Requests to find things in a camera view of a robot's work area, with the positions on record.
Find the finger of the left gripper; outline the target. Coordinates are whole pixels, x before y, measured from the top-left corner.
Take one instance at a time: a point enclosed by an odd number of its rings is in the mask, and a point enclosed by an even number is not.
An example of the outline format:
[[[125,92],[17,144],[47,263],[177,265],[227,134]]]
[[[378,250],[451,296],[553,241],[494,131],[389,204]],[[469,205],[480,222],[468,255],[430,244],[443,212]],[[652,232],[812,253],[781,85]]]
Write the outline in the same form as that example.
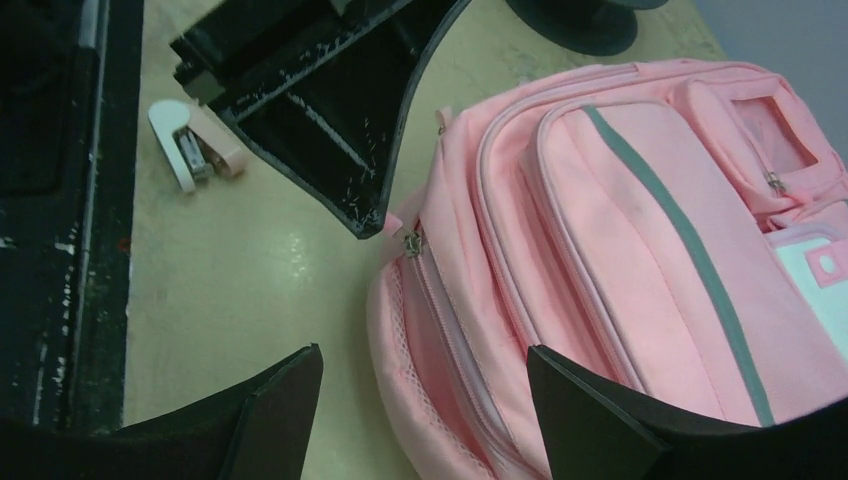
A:
[[[170,44],[174,77],[359,239],[388,211],[424,70],[462,1],[229,0]]]

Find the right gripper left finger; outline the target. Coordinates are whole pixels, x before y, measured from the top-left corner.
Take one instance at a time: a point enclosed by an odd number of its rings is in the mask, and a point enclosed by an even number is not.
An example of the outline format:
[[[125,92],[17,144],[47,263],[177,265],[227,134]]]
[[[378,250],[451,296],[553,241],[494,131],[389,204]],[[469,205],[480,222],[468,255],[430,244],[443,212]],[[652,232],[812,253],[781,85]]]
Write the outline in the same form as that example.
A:
[[[55,432],[4,418],[4,479],[298,479],[323,357],[310,344],[259,374],[107,435]]]

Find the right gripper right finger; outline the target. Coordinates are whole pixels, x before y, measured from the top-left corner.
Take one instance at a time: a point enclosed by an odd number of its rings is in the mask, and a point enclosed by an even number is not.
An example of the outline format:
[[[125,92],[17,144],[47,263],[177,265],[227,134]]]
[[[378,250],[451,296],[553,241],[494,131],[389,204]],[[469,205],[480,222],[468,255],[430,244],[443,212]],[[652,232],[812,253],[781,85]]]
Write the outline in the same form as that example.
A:
[[[669,405],[544,345],[527,357],[555,479],[844,479],[847,402],[750,427]]]

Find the small white stapler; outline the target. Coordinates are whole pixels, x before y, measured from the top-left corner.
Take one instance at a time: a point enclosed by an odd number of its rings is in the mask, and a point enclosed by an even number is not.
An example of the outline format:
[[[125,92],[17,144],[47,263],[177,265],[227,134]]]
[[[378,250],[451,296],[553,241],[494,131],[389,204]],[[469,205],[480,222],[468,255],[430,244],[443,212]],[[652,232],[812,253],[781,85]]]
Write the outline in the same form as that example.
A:
[[[249,152],[200,106],[158,100],[147,118],[182,192],[194,192],[215,175],[232,179],[246,169]]]

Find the pink student backpack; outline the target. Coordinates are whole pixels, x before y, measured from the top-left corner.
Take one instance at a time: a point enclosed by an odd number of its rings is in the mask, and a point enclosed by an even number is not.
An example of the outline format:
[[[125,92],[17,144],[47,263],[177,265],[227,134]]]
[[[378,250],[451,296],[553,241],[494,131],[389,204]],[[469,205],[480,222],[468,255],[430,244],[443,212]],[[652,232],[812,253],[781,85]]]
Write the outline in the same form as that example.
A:
[[[555,479],[536,345],[739,425],[847,402],[847,171],[783,76],[593,65],[437,118],[368,308],[421,478]]]

